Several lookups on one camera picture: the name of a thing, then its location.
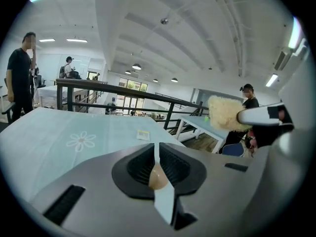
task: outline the glass wall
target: glass wall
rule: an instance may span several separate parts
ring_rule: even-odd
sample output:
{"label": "glass wall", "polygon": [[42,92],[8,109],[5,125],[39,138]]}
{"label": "glass wall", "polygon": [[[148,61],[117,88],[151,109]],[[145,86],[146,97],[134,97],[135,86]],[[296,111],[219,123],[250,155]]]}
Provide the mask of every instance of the glass wall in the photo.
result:
{"label": "glass wall", "polygon": [[[118,85],[120,87],[128,88],[128,89],[134,89],[146,92],[148,85],[146,83],[129,80],[125,78],[120,78]],[[131,98],[131,97],[125,97],[122,95],[117,96],[116,106],[118,107],[130,107],[130,108],[143,108],[144,107],[144,99],[143,98]],[[117,113],[122,113],[123,115],[130,115],[129,110],[117,110]]]}

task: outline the white ceiling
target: white ceiling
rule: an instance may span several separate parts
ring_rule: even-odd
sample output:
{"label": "white ceiling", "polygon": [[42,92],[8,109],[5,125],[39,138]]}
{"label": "white ceiling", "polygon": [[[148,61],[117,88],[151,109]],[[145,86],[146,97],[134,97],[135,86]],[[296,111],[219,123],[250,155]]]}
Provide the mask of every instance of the white ceiling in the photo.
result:
{"label": "white ceiling", "polygon": [[[169,23],[162,25],[162,18]],[[139,63],[146,80],[192,73],[238,79],[240,70],[246,81],[264,87],[292,21],[278,0],[39,0],[26,6],[11,32],[56,39],[39,43],[42,48],[86,39],[85,47],[103,50],[109,70],[124,74]],[[278,74],[272,89],[292,71]]]}
{"label": "white ceiling", "polygon": [[[98,6],[103,4],[96,2],[97,11]],[[162,18],[169,23],[162,25]],[[289,42],[292,22],[278,0],[130,0],[112,45],[111,70],[124,74],[139,63],[140,74],[162,81],[210,67],[210,77],[238,77],[241,70],[243,78],[264,86]],[[291,76],[278,74],[274,89]]]}
{"label": "white ceiling", "polygon": [[[38,42],[39,47],[84,47],[101,49],[95,0],[38,0],[29,2],[20,13],[11,34],[19,38],[27,31],[35,32],[37,40],[55,39],[56,42]],[[66,39],[84,39],[88,43],[68,42]]]}

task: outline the railing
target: railing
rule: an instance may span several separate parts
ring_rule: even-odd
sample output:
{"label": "railing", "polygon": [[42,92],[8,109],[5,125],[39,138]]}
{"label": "railing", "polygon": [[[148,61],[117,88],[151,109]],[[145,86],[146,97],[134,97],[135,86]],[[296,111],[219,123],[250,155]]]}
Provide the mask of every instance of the railing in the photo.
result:
{"label": "railing", "polygon": [[[197,116],[207,115],[207,113],[203,113],[203,110],[208,110],[207,107],[202,106],[202,102],[200,102],[199,105],[186,102],[180,99],[176,98],[170,98],[170,97],[164,97],[157,94],[151,94],[146,93],[143,91],[137,91],[133,89],[127,89],[119,86],[113,86],[108,84],[102,84],[102,83],[95,83],[90,80],[76,80],[76,79],[56,79],[57,83],[57,109],[62,110],[62,88],[67,87],[67,108],[68,111],[74,111],[74,106],[81,106],[81,109],[84,107],[95,107],[95,108],[104,108],[104,109],[122,109],[122,110],[134,110],[134,111],[146,111],[146,112],[158,112],[158,113],[167,113],[166,120],[157,120],[157,122],[165,122],[163,128],[165,130],[168,129],[175,129],[177,127],[168,127],[169,122],[171,121],[178,121],[179,119],[172,120],[171,115],[173,113],[179,113],[179,114],[195,114]],[[144,99],[152,99],[157,101],[163,101],[170,103],[170,107],[168,111],[162,111],[162,110],[154,110],[154,109],[145,109],[145,108],[130,108],[130,107],[117,107],[117,106],[108,106],[108,105],[99,105],[99,104],[93,104],[91,102],[86,102],[88,96],[84,99],[82,99],[80,102],[74,102],[73,100],[73,92],[74,88],[79,89],[87,89],[87,90],[93,90],[95,92],[108,92],[108,93],[115,93],[123,96],[128,97],[137,97],[137,98],[144,98]],[[196,108],[193,113],[191,112],[178,112],[173,111],[174,105],[181,105],[181,106],[189,106]]]}
{"label": "railing", "polygon": [[[162,96],[162,97],[168,97],[168,98],[172,98],[172,99],[177,99],[177,100],[180,100],[180,101],[182,101],[182,102],[184,102],[184,103],[190,103],[190,102],[184,101],[184,100],[182,100],[182,99],[179,99],[179,98],[176,98],[176,97],[171,97],[171,96],[168,96],[168,95],[163,95],[163,94],[160,94],[160,93],[157,93],[157,92],[156,92],[155,94],[158,95],[158,96]],[[183,109],[184,107],[187,107],[188,105],[175,104],[174,106],[177,107],[177,108],[179,108],[179,109],[181,110],[181,109]]]}

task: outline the flower pattern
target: flower pattern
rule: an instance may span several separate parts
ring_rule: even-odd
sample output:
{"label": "flower pattern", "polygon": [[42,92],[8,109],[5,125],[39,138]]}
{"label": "flower pattern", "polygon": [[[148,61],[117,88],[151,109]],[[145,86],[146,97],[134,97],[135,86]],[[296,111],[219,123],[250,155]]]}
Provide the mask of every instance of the flower pattern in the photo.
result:
{"label": "flower pattern", "polygon": [[96,138],[96,135],[87,135],[86,131],[81,132],[80,135],[77,134],[71,134],[70,138],[71,141],[68,141],[66,143],[67,147],[75,147],[75,152],[81,152],[84,147],[93,148],[95,146],[94,142],[91,140],[94,140]]}

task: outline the table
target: table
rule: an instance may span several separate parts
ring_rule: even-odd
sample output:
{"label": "table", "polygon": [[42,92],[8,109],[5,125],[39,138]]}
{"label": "table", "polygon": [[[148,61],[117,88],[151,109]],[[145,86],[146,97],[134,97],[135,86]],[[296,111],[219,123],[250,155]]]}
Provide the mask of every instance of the table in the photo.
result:
{"label": "table", "polygon": [[210,125],[209,120],[205,121],[205,117],[181,116],[181,122],[180,122],[180,125],[178,128],[177,134],[176,134],[176,139],[179,139],[184,122],[197,128],[196,139],[198,138],[198,136],[200,135],[201,132],[204,132],[218,141],[215,148],[213,149],[212,153],[218,152],[218,150],[224,144],[224,141],[226,140],[226,137],[229,133],[228,131],[214,129]]}
{"label": "table", "polygon": [[[84,94],[86,89],[74,88],[74,95]],[[63,87],[63,99],[67,98],[67,87]],[[34,99],[39,102],[39,106],[43,107],[46,105],[57,106],[57,86],[48,86],[38,88],[35,92]]]}
{"label": "table", "polygon": [[[150,141],[136,139],[137,130],[149,131]],[[159,142],[182,146],[152,118],[37,108],[0,133],[0,164],[16,195],[31,201],[87,159]]]}

